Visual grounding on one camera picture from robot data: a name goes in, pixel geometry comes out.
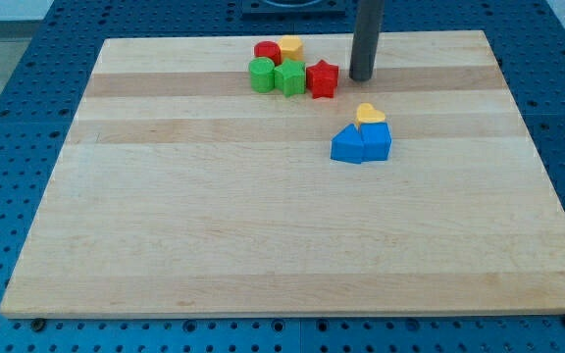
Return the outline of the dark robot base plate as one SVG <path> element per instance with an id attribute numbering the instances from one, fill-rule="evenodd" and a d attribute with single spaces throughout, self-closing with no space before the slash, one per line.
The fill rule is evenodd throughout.
<path id="1" fill-rule="evenodd" d="M 241 0 L 241 16 L 255 18 L 282 15 L 344 15 L 345 0 Z"/>

